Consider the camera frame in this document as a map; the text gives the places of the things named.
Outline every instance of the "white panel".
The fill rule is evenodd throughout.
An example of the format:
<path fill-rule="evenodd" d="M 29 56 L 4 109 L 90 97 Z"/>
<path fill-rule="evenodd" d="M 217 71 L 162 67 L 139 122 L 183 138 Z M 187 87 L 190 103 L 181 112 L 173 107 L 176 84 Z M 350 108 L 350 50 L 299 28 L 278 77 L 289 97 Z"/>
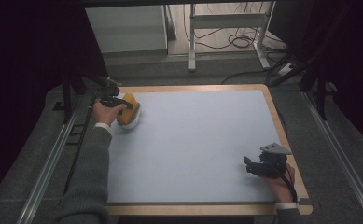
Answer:
<path fill-rule="evenodd" d="M 86 8 L 102 53 L 167 49 L 162 6 Z"/>
<path fill-rule="evenodd" d="M 273 202 L 244 156 L 280 144 L 261 91 L 136 93 L 132 130 L 113 124 L 109 203 Z"/>

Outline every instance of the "wooden floor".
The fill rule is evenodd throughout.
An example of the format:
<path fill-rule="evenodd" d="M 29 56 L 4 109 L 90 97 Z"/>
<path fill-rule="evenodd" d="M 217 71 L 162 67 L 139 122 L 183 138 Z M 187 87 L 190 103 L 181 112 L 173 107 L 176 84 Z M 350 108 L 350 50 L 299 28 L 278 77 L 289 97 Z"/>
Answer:
<path fill-rule="evenodd" d="M 195 7 L 195 14 L 233 14 L 233 13 L 259 13 L 265 12 L 268 8 L 268 2 L 250 2 L 250 3 L 220 3 L 220 4 L 197 4 Z M 174 18 L 174 27 L 176 32 L 176 40 L 170 40 L 168 42 L 168 53 L 169 55 L 175 54 L 186 54 L 188 53 L 189 47 L 189 14 L 190 5 L 171 5 L 171 12 Z M 236 40 L 235 44 L 238 46 L 248 46 L 247 48 L 237 48 L 234 45 L 229 45 L 229 38 L 232 35 L 247 35 L 251 39 L 258 38 L 258 30 L 251 28 L 232 28 L 232 29 L 222 29 L 213 34 L 217 29 L 203 29 L 195 31 L 196 43 L 203 43 L 207 46 L 196 44 L 196 52 L 234 52 L 234 51 L 249 51 L 254 50 L 249 42 L 243 40 Z M 266 33 L 267 36 L 276 38 L 276 36 Z M 265 38 L 263 41 L 264 45 L 275 48 L 284 49 L 286 45 L 283 42 L 275 41 L 270 38 Z"/>

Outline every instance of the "sleeve cuff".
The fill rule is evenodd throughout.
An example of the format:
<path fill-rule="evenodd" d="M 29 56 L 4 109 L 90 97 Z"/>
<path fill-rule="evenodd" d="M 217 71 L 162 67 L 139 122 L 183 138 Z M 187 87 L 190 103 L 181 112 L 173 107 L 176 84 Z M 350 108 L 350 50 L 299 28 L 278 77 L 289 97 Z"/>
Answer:
<path fill-rule="evenodd" d="M 298 208 L 296 203 L 277 203 L 276 209 L 293 209 Z"/>
<path fill-rule="evenodd" d="M 94 125 L 94 128 L 104 128 L 111 134 L 112 137 L 114 137 L 114 130 L 112 130 L 111 127 L 108 126 L 108 124 L 106 124 L 106 123 L 96 123 Z"/>

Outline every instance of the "white desk frame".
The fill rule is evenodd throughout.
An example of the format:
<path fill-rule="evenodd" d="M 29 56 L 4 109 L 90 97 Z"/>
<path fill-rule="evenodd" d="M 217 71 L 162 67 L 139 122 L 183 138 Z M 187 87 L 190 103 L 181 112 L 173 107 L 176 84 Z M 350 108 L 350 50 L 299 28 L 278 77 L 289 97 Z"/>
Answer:
<path fill-rule="evenodd" d="M 195 15 L 195 4 L 190 4 L 190 41 L 189 41 L 189 62 L 190 72 L 196 70 L 195 50 L 195 29 L 216 29 L 216 28 L 241 28 L 260 27 L 257 41 L 254 41 L 254 49 L 257 52 L 260 63 L 264 70 L 269 69 L 269 63 L 262 51 L 262 41 L 268 29 L 269 20 L 272 15 L 274 2 L 270 2 L 265 13 L 251 14 L 221 14 L 221 15 Z"/>

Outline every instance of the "white wall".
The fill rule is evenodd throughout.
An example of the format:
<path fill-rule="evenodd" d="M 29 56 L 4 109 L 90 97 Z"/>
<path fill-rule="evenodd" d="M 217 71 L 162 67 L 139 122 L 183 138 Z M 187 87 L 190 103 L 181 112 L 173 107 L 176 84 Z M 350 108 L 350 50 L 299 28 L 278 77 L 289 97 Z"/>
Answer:
<path fill-rule="evenodd" d="M 162 6 L 86 8 L 102 53 L 167 49 Z"/>

